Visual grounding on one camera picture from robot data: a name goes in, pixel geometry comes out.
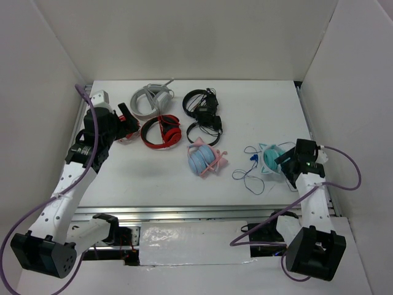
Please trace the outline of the teal cat ear headphones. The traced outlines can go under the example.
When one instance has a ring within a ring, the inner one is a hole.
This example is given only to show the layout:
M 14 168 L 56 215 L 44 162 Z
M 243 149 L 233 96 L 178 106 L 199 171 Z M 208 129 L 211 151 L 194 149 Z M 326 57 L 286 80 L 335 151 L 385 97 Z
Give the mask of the teal cat ear headphones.
M 281 171 L 281 166 L 277 164 L 275 160 L 294 147 L 295 143 L 292 141 L 281 144 L 259 143 L 261 175 L 265 176 L 269 181 L 283 182 L 285 176 Z

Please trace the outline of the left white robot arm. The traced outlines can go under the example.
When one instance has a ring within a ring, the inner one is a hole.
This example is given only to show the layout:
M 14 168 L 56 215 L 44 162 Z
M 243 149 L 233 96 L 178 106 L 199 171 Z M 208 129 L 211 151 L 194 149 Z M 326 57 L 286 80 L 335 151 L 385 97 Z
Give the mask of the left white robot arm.
M 89 222 L 72 226 L 71 221 L 84 193 L 98 175 L 109 150 L 119 139 L 138 131 L 139 124 L 125 103 L 119 117 L 108 104 L 89 109 L 84 128 L 69 148 L 52 201 L 25 234 L 15 234 L 10 246 L 23 269 L 57 278 L 67 277 L 76 258 L 94 244 L 120 244 L 132 231 L 119 225 L 115 216 L 98 213 Z

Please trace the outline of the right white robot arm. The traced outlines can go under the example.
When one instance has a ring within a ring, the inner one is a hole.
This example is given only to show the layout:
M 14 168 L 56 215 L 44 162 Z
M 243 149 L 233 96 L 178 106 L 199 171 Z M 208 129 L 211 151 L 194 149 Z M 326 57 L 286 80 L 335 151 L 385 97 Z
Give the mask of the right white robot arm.
M 346 249 L 346 239 L 338 235 L 332 224 L 327 205 L 327 190 L 323 164 L 317 162 L 316 142 L 298 139 L 295 147 L 278 157 L 275 162 L 283 175 L 298 191 L 302 221 L 289 221 L 281 215 L 269 223 L 270 238 L 287 244 L 286 270 L 289 272 L 331 281 Z

